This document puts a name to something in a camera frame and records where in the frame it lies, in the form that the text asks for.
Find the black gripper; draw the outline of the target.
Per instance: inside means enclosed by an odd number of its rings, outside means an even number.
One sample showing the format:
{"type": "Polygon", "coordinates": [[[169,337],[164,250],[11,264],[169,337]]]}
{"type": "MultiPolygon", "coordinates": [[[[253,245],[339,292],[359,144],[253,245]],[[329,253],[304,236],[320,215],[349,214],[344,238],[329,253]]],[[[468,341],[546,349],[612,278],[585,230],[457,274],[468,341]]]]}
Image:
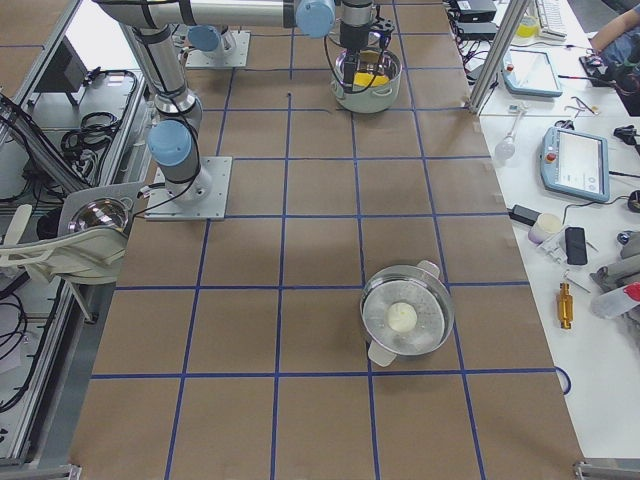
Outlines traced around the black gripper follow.
{"type": "Polygon", "coordinates": [[[346,49],[343,60],[343,82],[352,83],[359,65],[360,52],[366,48],[369,25],[340,25],[340,45],[346,49]]]}

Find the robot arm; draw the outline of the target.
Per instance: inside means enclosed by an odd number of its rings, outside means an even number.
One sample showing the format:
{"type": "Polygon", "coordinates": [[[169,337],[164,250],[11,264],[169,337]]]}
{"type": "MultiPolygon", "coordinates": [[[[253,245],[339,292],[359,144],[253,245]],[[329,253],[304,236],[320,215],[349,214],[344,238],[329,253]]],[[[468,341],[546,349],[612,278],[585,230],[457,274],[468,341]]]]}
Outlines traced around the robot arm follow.
{"type": "Polygon", "coordinates": [[[286,29],[326,41],[333,30],[346,53],[347,72],[333,84],[347,94],[373,30],[370,1],[101,1],[99,7],[127,35],[165,120],[194,124],[202,112],[186,69],[244,67],[253,27],[286,29]]]}

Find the person forearm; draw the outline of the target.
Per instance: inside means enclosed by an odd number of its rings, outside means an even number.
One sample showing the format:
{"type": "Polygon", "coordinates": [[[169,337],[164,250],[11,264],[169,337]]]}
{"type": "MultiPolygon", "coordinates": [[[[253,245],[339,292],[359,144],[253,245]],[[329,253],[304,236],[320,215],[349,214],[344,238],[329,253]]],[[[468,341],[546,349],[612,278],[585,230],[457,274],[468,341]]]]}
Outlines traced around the person forearm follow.
{"type": "Polygon", "coordinates": [[[591,47],[597,51],[603,51],[608,45],[614,42],[624,33],[639,25],[639,13],[636,10],[629,10],[609,21],[591,39],[591,47]]]}

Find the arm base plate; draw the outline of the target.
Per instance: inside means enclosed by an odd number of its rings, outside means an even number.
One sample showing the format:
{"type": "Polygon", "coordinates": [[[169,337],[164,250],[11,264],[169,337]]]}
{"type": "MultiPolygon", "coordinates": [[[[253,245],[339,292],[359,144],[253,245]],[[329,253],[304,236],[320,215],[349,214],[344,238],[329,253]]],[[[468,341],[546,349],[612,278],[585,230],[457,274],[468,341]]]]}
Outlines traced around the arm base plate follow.
{"type": "Polygon", "coordinates": [[[231,180],[233,159],[226,156],[205,156],[201,169],[189,189],[180,197],[179,189],[169,183],[150,192],[144,218],[150,221],[223,220],[231,180]]]}
{"type": "Polygon", "coordinates": [[[247,64],[249,31],[227,29],[220,32],[212,26],[199,26],[188,31],[187,39],[188,69],[230,69],[247,64]]]}

